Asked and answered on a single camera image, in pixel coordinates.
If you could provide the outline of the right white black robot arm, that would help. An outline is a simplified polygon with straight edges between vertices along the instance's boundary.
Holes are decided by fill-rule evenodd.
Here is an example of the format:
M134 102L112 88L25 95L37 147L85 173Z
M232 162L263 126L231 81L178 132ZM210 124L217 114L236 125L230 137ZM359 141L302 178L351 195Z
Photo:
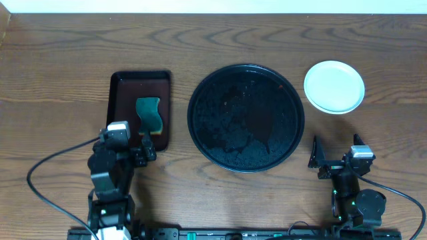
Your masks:
M340 160L327 160L318 137L314 137L309 168L319 170L319 179L332 181L332 213L339 223L330 227L330 236L343 239L374 239L374 229L381 226L386 208L384 194L361 189L359 177L370 172L375 160L371 148L359 135Z

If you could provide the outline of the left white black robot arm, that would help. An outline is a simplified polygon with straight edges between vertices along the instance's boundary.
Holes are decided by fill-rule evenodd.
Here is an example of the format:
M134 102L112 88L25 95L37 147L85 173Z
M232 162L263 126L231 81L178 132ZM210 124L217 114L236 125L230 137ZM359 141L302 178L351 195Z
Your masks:
M135 218L129 194L134 170L156 160L151 136L129 146L127 131L102 130L88 160L97 199L90 203L88 224L93 239L146 239L145 227Z

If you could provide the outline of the green yellow sponge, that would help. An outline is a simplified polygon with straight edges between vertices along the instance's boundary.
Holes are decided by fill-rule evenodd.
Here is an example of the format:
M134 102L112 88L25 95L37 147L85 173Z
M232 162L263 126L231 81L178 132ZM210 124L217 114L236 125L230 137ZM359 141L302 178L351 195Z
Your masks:
M158 111L159 102L159 97L144 97L137 99L135 108L141 121L138 131L140 135L162 134L163 120Z

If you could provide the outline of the light blue plate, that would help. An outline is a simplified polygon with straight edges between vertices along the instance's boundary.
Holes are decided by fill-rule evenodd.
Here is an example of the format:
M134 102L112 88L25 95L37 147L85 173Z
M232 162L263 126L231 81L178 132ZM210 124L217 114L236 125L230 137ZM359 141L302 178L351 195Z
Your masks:
M365 85L362 76L350 65L341 61L323 61L307 71L304 93L316 109L342 115L361 104Z

